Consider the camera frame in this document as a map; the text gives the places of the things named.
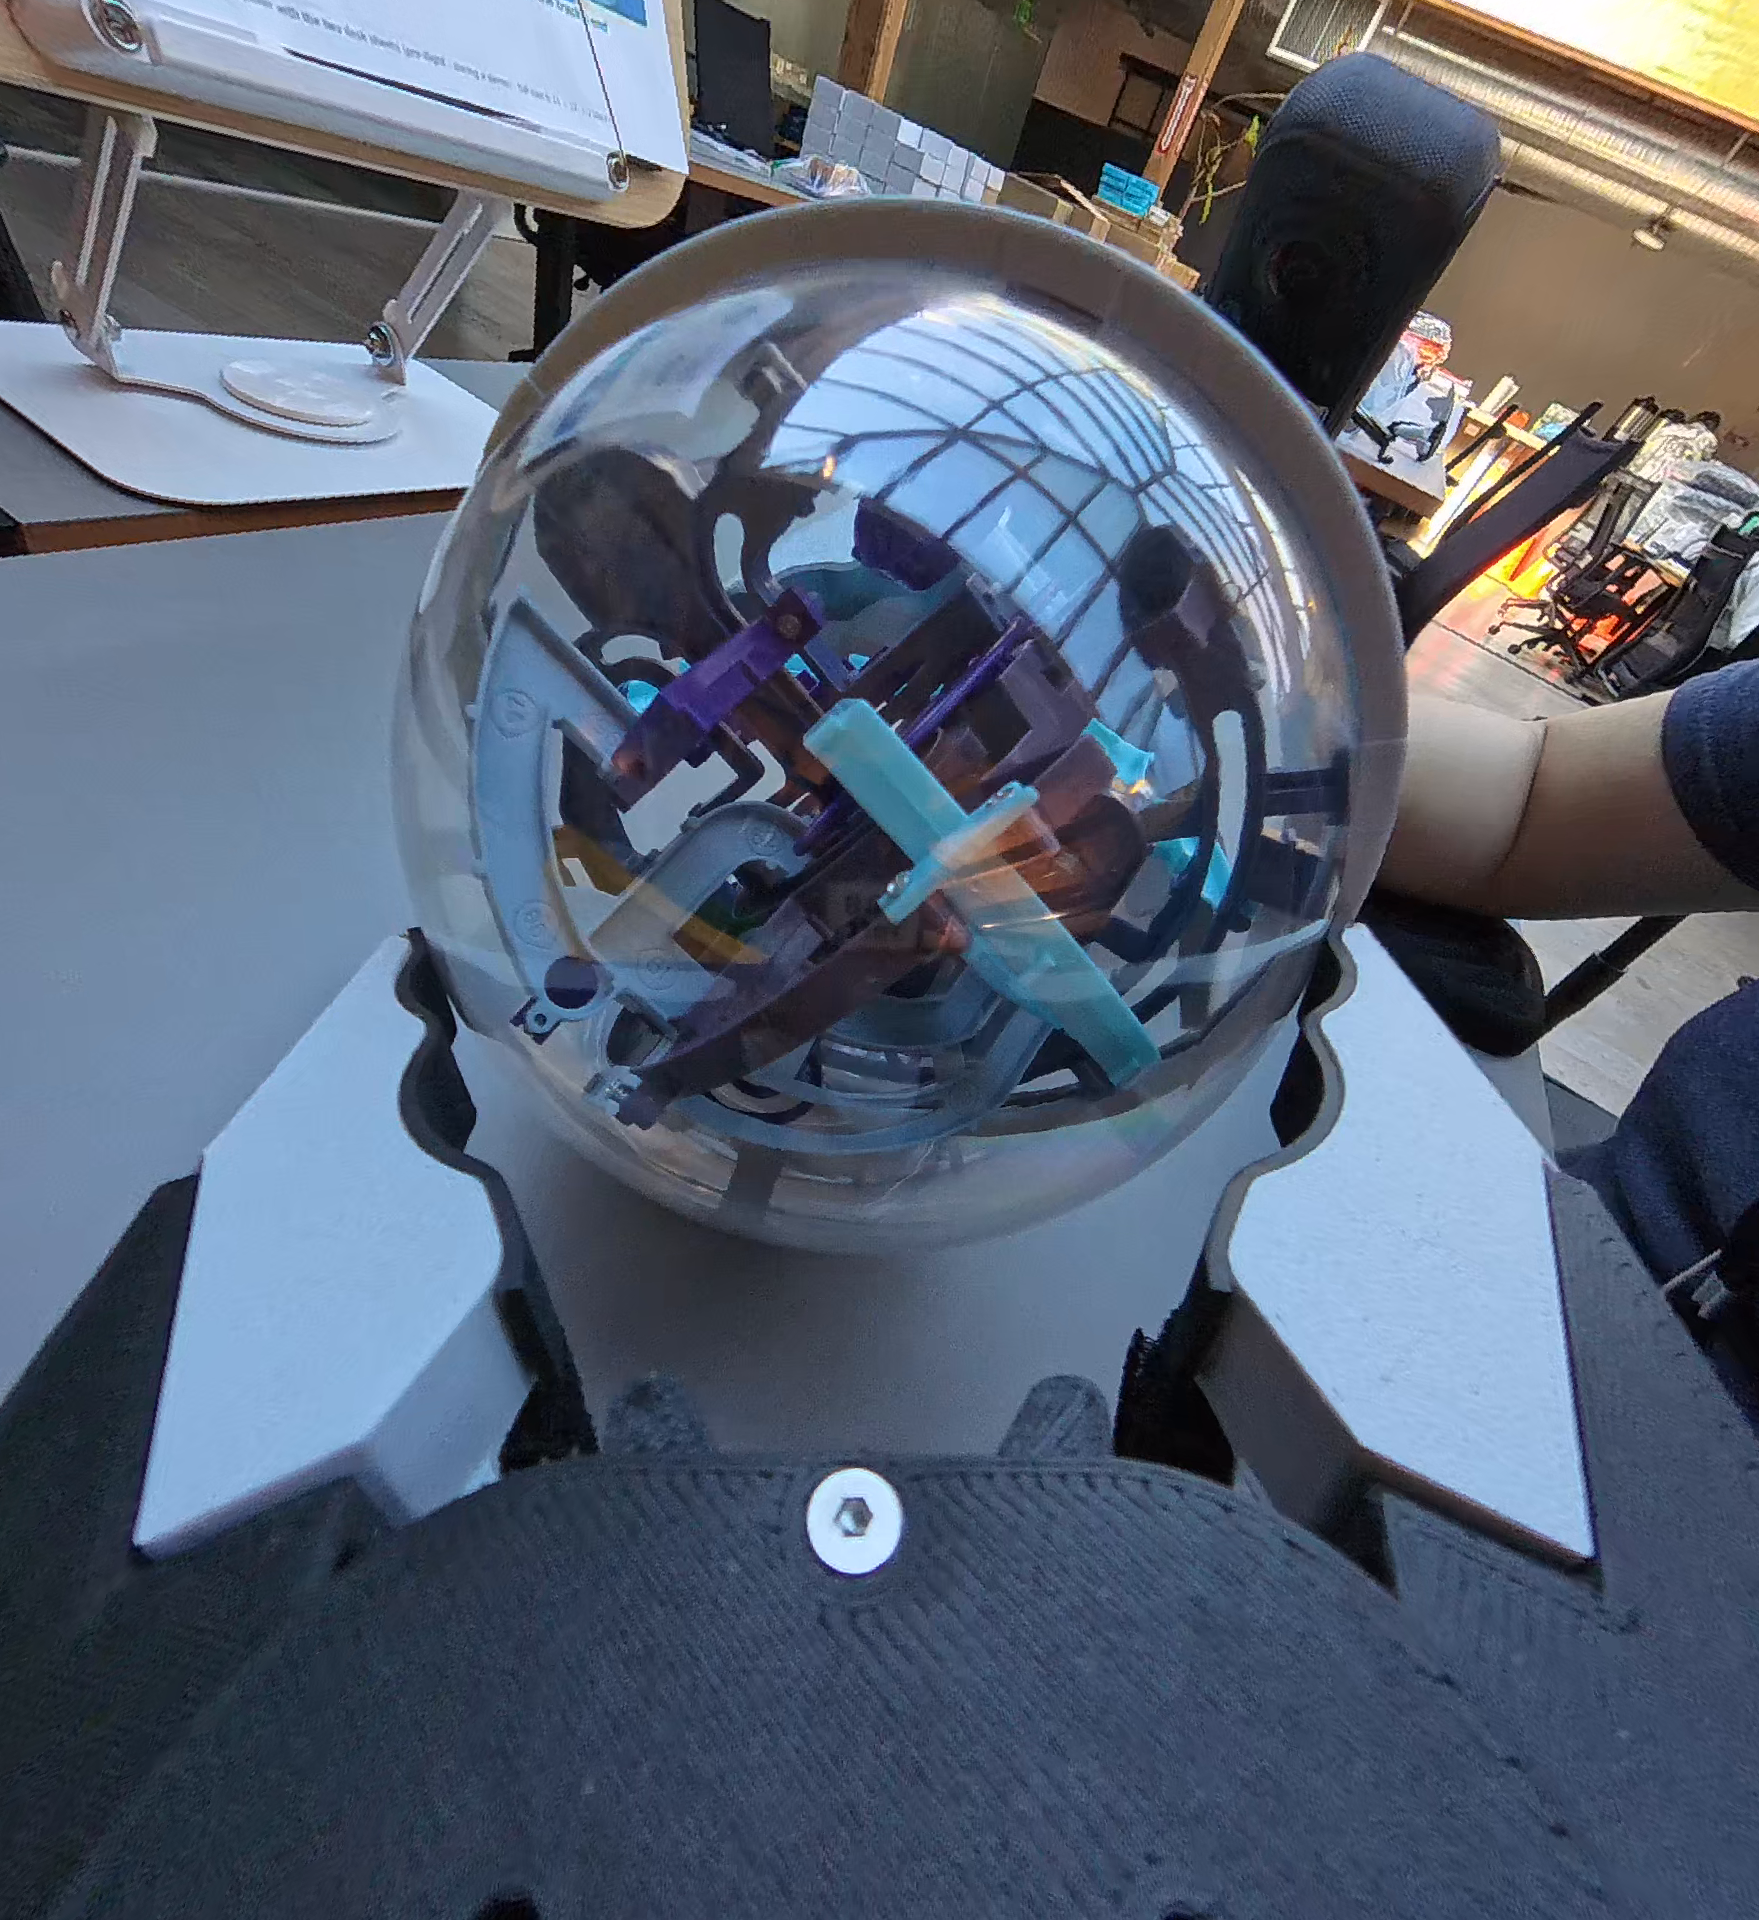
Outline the black computer monitor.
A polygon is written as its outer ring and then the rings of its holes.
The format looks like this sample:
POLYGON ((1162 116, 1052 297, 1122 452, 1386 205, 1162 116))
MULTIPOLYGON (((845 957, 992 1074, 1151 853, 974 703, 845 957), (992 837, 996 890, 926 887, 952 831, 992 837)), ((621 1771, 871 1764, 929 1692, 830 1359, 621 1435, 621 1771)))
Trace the black computer monitor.
POLYGON ((695 0, 695 127, 743 152, 775 152, 770 22, 728 0, 695 0))

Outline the clear plastic maze ball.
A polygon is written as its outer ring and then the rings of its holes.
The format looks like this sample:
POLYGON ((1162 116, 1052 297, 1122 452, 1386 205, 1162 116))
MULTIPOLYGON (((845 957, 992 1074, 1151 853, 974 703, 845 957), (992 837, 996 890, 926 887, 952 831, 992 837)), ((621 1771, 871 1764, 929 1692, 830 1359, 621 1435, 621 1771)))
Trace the clear plastic maze ball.
POLYGON ((714 225, 527 375, 391 727, 459 1021, 629 1190, 882 1255, 1082 1207, 1299 1021, 1400 804, 1328 429, 1006 213, 714 225))

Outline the black mesh office chair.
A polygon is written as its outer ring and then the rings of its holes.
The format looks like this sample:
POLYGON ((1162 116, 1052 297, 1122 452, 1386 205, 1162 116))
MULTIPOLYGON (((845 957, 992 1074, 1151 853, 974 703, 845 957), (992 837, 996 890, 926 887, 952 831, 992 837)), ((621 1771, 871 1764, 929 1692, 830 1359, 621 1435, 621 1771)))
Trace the black mesh office chair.
POLYGON ((1640 442, 1595 435, 1568 423, 1518 473, 1508 473, 1473 514, 1459 514, 1428 558, 1410 541, 1386 541, 1386 565, 1400 607, 1400 641, 1410 646, 1492 562, 1529 547, 1545 526, 1585 508, 1640 442))

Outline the silver ventilation duct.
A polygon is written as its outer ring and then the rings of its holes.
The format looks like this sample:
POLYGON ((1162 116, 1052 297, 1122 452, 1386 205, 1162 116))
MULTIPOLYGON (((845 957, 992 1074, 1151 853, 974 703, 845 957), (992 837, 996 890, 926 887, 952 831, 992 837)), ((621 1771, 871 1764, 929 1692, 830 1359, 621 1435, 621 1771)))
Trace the silver ventilation duct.
POLYGON ((1549 127, 1502 113, 1513 190, 1632 233, 1634 250, 1759 285, 1759 152, 1712 152, 1632 127, 1549 127))

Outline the white air vent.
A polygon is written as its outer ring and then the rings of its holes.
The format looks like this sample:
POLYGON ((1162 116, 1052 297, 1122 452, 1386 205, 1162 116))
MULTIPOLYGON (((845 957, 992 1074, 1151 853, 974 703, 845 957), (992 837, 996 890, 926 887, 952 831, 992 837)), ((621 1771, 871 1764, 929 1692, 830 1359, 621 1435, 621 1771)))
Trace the white air vent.
POLYGON ((1282 0, 1267 57, 1293 71, 1319 71, 1348 51, 1367 51, 1388 0, 1282 0))

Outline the person's right forearm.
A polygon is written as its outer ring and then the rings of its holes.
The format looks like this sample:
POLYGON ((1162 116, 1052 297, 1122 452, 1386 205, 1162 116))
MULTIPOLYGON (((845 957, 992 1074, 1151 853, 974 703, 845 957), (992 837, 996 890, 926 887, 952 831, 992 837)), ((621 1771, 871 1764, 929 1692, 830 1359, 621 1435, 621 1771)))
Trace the person's right forearm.
POLYGON ((1377 887, 1502 922, 1759 910, 1759 657, 1549 718, 1415 697, 1377 887))

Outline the cardboard box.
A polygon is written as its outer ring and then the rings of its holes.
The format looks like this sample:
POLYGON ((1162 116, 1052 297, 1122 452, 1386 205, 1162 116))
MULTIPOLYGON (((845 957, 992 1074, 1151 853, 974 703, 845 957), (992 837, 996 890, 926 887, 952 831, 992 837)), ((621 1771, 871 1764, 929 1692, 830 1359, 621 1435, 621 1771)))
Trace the cardboard box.
POLYGON ((1068 233, 1084 233, 1090 240, 1105 240, 1105 213, 1062 177, 1002 177, 996 183, 1002 213, 1026 213, 1068 233))

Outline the person's dark blue clothing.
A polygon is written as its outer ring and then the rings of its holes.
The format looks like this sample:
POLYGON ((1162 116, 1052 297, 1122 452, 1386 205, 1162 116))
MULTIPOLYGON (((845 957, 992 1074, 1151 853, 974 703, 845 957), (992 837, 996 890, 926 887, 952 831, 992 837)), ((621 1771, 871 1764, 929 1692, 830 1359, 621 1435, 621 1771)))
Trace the person's dark blue clothing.
POLYGON ((1585 1181, 1759 1435, 1759 980, 1686 1021, 1585 1181))

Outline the black quilted wrist rest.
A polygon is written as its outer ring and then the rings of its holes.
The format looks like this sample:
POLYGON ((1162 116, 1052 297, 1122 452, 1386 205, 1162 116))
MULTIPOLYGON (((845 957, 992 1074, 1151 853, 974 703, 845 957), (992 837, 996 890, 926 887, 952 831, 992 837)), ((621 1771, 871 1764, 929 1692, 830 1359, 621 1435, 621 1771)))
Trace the black quilted wrist rest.
POLYGON ((1386 890, 1356 922, 1468 1052, 1513 1061, 1536 1047, 1545 974, 1513 922, 1386 890))

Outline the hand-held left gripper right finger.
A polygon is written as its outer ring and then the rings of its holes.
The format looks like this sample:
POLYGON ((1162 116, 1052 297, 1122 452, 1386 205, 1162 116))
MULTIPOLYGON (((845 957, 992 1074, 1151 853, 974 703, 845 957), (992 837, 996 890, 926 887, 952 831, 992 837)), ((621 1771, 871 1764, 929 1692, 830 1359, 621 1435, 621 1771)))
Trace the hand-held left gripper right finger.
POLYGON ((1367 926, 1213 1120, 1122 1200, 1206 1309, 1236 1462, 1338 1539, 1419 1502, 1554 1569, 1595 1563, 1549 1155, 1367 926))

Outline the stack of white boxes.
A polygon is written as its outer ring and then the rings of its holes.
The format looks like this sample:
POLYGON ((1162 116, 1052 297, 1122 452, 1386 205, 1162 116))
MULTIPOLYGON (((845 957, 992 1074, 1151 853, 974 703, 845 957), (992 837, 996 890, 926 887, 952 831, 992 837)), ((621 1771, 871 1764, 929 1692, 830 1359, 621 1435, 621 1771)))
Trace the stack of white boxes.
POLYGON ((815 75, 795 182, 807 193, 908 193, 996 205, 1002 162, 831 75, 815 75))

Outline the wooden work table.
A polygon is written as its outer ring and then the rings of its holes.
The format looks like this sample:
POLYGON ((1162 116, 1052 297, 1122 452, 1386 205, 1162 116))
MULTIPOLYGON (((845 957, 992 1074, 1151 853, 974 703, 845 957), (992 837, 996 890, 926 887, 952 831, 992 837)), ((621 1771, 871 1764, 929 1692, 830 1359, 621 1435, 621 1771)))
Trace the wooden work table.
POLYGON ((815 205, 818 193, 784 182, 770 159, 691 139, 691 183, 722 190, 746 205, 815 205))

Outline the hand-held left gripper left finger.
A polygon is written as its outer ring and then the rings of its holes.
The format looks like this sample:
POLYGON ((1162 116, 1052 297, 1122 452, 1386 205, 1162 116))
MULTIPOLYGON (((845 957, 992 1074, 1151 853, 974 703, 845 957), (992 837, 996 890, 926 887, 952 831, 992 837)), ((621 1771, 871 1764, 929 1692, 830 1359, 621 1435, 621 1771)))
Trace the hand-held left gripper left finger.
POLYGON ((433 947, 391 937, 199 1155, 137 1554, 317 1488, 412 1521, 597 1450, 453 1042, 433 947))

